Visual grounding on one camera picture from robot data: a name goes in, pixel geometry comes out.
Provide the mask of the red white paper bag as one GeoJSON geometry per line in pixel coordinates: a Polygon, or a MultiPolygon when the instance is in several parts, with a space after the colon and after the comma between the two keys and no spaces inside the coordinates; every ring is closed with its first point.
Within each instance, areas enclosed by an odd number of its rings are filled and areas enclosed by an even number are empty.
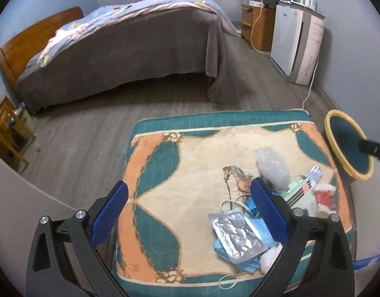
{"type": "Polygon", "coordinates": [[[313,190],[316,200],[317,217],[327,218],[337,212],[336,187],[330,184],[318,184],[313,190]]]}

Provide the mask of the green tissue box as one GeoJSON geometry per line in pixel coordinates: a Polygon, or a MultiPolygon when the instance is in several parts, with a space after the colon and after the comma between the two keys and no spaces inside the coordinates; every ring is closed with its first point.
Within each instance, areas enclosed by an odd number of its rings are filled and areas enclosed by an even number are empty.
{"type": "Polygon", "coordinates": [[[289,184],[286,191],[280,195],[284,198],[290,208],[301,208],[307,210],[311,217],[317,216],[317,201],[313,190],[317,183],[309,177],[299,178],[289,184]]]}

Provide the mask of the silver foil package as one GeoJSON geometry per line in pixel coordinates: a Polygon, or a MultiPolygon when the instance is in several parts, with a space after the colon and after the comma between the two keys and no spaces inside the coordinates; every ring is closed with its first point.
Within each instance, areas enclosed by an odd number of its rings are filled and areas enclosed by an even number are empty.
{"type": "Polygon", "coordinates": [[[259,231],[240,211],[208,215],[213,230],[229,260],[240,264],[257,257],[268,249],[259,231]]]}

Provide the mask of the clear plastic bag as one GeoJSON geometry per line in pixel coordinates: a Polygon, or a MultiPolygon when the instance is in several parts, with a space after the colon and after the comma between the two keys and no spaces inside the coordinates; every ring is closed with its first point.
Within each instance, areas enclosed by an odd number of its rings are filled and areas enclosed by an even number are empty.
{"type": "Polygon", "coordinates": [[[256,164],[262,179],[272,189],[286,191],[291,180],[290,170],[284,158],[273,148],[262,146],[256,149],[256,164]]]}

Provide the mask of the white tissue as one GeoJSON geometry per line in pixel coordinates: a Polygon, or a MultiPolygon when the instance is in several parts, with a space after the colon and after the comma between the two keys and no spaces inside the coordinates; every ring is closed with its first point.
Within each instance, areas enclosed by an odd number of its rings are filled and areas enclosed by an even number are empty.
{"type": "Polygon", "coordinates": [[[282,245],[279,243],[278,245],[271,247],[265,253],[263,253],[260,257],[260,271],[263,274],[267,274],[277,257],[279,256],[282,250],[282,245]]]}

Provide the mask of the teal yellow-rimmed trash bin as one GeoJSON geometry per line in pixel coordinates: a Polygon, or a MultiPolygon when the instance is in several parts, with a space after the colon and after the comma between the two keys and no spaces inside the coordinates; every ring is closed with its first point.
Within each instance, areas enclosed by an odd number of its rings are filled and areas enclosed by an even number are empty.
{"type": "Polygon", "coordinates": [[[358,123],[348,114],[332,109],[324,118],[324,127],[342,183],[370,179],[374,173],[374,159],[359,150],[359,142],[367,137],[358,123]]]}

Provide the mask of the white air purifier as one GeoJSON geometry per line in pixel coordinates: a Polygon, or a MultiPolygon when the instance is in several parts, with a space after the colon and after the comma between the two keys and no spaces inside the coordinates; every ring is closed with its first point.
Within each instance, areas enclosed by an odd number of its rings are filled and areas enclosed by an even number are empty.
{"type": "Polygon", "coordinates": [[[321,49],[324,19],[299,4],[277,4],[270,58],[285,81],[310,84],[321,49]]]}

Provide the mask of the wooden chair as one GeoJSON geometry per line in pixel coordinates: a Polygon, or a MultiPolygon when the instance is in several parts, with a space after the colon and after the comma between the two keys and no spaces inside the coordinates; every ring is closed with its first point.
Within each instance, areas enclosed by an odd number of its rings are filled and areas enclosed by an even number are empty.
{"type": "Polygon", "coordinates": [[[25,123],[16,115],[15,108],[7,95],[0,100],[0,158],[5,163],[19,161],[25,170],[29,161],[23,156],[21,147],[16,142],[20,135],[25,140],[34,141],[36,136],[25,123]]]}

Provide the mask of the teal patterned floor mat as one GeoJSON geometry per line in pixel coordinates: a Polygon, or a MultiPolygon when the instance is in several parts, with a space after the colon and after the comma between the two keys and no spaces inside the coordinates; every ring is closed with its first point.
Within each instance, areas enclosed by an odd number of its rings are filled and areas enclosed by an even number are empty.
{"type": "Polygon", "coordinates": [[[249,296],[263,279],[213,250],[211,213],[244,202],[259,176],[256,149],[285,160],[292,180],[318,167],[317,184],[336,187],[337,214],[354,235],[347,197],[332,155],[302,110],[229,111],[147,119],[131,134],[112,272],[131,296],[249,296]]]}

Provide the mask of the wooden side cabinet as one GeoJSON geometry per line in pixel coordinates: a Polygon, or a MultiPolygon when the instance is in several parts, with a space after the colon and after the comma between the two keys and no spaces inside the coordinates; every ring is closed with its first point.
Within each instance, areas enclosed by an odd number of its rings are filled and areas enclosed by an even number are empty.
{"type": "Polygon", "coordinates": [[[251,49],[271,51],[275,15],[274,9],[242,5],[242,39],[251,49]]]}

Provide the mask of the wooden headboard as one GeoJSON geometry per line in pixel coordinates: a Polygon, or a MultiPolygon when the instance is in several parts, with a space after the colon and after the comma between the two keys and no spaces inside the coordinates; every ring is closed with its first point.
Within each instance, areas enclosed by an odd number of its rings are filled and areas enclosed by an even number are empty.
{"type": "Polygon", "coordinates": [[[45,49],[56,30],[83,17],[80,7],[66,9],[31,25],[0,48],[0,67],[13,91],[17,91],[18,79],[29,60],[45,49]]]}

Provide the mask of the light blue quilt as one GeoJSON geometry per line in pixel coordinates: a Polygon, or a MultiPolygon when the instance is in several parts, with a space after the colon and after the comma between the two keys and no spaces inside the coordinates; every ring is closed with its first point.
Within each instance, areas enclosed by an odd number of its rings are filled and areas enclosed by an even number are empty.
{"type": "Polygon", "coordinates": [[[180,8],[195,8],[214,13],[221,19],[224,33],[236,36],[237,30],[221,7],[214,0],[141,0],[125,5],[103,6],[79,20],[69,22],[55,31],[47,46],[42,50],[37,65],[45,67],[58,54],[95,32],[113,24],[147,15],[157,11],[170,11],[180,8]]]}

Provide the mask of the bed with brown cover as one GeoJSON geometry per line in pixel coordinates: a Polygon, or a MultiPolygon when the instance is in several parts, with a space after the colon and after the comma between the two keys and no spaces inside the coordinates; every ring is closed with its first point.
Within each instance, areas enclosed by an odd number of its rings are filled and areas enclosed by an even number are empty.
{"type": "Polygon", "coordinates": [[[221,19],[195,8],[157,11],[105,27],[58,54],[45,67],[40,52],[26,65],[15,92],[36,113],[127,82],[204,73],[207,98],[221,102],[232,66],[221,19]]]}

